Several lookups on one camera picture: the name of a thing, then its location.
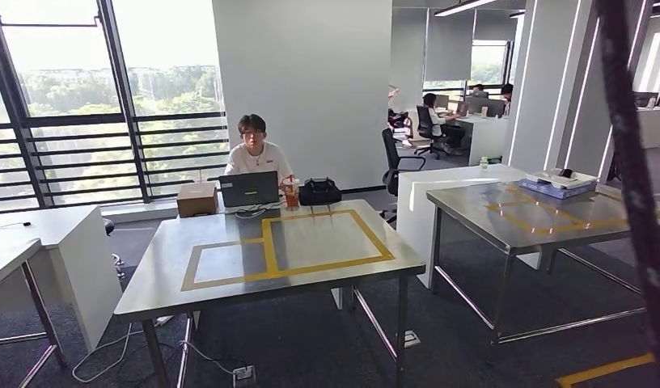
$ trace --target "stool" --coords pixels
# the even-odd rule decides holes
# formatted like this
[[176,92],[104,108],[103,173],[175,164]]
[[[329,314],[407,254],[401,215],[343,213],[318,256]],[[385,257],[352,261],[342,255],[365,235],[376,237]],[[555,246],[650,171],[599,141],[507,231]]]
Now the stool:
[[[113,224],[113,221],[103,218],[104,220],[104,229],[106,229],[106,235],[110,236],[111,232],[113,232],[114,229],[116,229],[116,225]],[[118,274],[119,279],[125,278],[125,272],[121,269],[121,265],[125,265],[125,262],[121,259],[119,255],[116,255],[115,253],[112,253],[111,256],[113,257],[113,266],[116,267],[116,273]]]

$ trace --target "ceiling light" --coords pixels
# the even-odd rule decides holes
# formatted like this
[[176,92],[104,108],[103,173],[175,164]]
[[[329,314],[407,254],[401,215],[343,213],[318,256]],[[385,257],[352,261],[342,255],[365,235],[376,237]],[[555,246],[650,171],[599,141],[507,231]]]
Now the ceiling light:
[[445,8],[441,11],[435,12],[435,16],[448,16],[448,15],[453,15],[465,10],[470,10],[472,8],[475,8],[477,6],[482,6],[484,4],[488,4],[491,2],[494,2],[495,0],[467,0],[465,2],[459,2],[459,4],[456,4],[455,6],[450,6],[448,8]]

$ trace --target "black handbag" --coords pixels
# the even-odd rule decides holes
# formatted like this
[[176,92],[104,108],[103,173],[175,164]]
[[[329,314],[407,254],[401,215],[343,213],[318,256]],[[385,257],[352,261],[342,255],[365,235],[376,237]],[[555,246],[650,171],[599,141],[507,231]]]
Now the black handbag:
[[330,205],[342,200],[342,192],[330,178],[307,179],[299,188],[299,204],[302,206]]

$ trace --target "plastic cup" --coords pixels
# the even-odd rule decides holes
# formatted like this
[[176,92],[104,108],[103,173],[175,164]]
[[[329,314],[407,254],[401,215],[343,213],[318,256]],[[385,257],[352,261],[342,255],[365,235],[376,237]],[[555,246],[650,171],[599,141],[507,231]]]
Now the plastic cup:
[[299,179],[287,177],[282,180],[282,192],[285,193],[287,210],[299,209]]

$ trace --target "black laptop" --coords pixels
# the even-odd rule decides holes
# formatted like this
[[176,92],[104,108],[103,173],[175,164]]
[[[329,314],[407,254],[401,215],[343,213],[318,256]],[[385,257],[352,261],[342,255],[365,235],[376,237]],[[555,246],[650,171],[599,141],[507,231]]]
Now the black laptop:
[[277,171],[223,175],[218,180],[226,208],[278,202]]

